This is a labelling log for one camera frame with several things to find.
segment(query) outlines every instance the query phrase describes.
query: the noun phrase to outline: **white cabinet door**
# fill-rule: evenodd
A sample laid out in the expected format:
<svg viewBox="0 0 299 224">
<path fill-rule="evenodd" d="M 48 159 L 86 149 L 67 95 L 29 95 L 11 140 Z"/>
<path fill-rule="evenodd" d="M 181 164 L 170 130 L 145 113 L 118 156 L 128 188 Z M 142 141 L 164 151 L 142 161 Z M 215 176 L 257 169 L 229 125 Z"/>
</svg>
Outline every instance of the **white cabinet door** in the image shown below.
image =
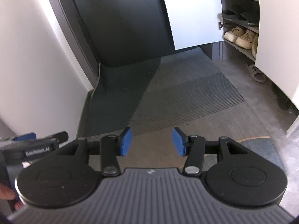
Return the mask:
<svg viewBox="0 0 299 224">
<path fill-rule="evenodd" d="M 221 0 L 164 0 L 175 49 L 223 40 Z"/>
<path fill-rule="evenodd" d="M 260 0 L 255 65 L 299 107 L 299 0 Z"/>
</svg>

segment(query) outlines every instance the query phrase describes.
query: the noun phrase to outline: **gray slide sandal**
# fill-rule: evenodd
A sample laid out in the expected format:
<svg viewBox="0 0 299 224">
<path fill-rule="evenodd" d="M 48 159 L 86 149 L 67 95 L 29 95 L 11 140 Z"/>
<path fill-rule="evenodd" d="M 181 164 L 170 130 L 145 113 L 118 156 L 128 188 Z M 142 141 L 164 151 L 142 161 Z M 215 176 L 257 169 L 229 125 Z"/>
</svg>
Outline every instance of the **gray slide sandal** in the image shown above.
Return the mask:
<svg viewBox="0 0 299 224">
<path fill-rule="evenodd" d="M 251 77 L 257 82 L 266 82 L 266 76 L 254 64 L 247 65 Z"/>
</svg>

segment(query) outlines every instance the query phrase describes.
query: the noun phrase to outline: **black slipper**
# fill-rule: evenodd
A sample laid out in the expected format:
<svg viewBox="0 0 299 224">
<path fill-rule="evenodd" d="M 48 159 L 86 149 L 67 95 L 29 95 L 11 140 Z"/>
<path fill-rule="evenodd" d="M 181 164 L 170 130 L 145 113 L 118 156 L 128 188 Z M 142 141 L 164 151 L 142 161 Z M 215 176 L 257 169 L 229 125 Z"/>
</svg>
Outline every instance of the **black slipper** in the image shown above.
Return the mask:
<svg viewBox="0 0 299 224">
<path fill-rule="evenodd" d="M 233 21 L 242 21 L 248 23 L 248 26 L 258 27 L 260 25 L 260 16 L 258 13 L 244 12 L 233 18 Z"/>
<path fill-rule="evenodd" d="M 225 10 L 222 12 L 223 18 L 237 18 L 238 14 L 243 13 L 244 9 L 240 5 L 234 5 L 233 9 L 231 10 Z"/>
</svg>

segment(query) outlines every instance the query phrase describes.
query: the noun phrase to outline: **handheld device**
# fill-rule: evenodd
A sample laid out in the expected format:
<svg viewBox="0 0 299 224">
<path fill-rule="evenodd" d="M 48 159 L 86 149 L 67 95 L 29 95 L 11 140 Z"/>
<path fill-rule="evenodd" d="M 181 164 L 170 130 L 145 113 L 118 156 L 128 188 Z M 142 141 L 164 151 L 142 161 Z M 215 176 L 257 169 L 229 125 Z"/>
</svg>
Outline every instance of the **handheld device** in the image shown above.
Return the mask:
<svg viewBox="0 0 299 224">
<path fill-rule="evenodd" d="M 287 187 L 276 165 L 234 140 L 187 136 L 172 130 L 173 143 L 187 156 L 177 168 L 126 168 L 131 128 L 100 141 L 76 139 L 23 169 L 16 189 L 26 203 L 9 216 L 14 224 L 35 223 L 290 223 L 279 206 Z M 217 164 L 202 171 L 204 155 Z M 101 171 L 88 166 L 100 155 Z"/>
<path fill-rule="evenodd" d="M 0 141 L 0 183 L 15 189 L 14 180 L 22 171 L 22 162 L 39 159 L 59 148 L 59 144 L 68 140 L 65 131 L 36 139 L 35 133 L 29 133 Z M 15 211 L 16 200 L 7 201 L 11 211 Z"/>
</svg>

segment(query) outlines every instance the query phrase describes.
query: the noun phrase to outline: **ribbed floor mat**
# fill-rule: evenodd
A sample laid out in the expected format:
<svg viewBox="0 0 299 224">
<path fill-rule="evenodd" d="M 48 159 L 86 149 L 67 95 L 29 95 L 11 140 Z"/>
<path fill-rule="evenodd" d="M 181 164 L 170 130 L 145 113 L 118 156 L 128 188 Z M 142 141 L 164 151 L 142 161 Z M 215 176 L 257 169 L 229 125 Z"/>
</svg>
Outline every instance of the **ribbed floor mat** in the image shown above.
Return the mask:
<svg viewBox="0 0 299 224">
<path fill-rule="evenodd" d="M 222 74 L 145 93 L 129 126 L 134 135 L 175 126 L 233 105 L 244 98 Z"/>
</svg>

